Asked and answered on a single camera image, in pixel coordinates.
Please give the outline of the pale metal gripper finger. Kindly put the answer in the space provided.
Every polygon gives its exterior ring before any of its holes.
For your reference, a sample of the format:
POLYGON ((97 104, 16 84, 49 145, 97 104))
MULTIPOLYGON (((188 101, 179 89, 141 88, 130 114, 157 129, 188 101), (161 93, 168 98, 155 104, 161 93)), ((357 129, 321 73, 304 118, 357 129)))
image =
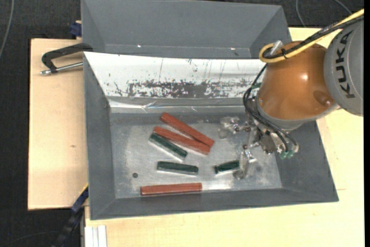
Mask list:
POLYGON ((218 128, 218 136, 220 139, 225 139, 242 131, 249 132, 250 126, 239 117, 228 116, 220 119, 220 126, 218 128))
POLYGON ((233 173, 237 180, 244 179, 248 176, 252 165, 257 162, 257 159, 252 155, 250 150, 244 150, 239 159, 239 168, 233 173))

